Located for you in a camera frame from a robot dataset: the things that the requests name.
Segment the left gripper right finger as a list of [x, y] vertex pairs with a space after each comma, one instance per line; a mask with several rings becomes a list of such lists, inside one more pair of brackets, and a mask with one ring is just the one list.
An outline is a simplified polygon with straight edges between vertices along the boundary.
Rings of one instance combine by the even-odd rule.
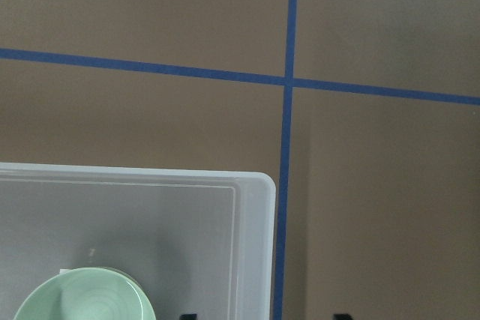
[[352, 316], [348, 313], [335, 313], [333, 320], [353, 320]]

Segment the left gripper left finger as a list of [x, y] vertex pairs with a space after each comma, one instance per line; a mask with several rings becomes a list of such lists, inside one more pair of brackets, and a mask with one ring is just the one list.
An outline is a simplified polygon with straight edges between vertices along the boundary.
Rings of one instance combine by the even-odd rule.
[[181, 314], [179, 320], [197, 320], [196, 313]]

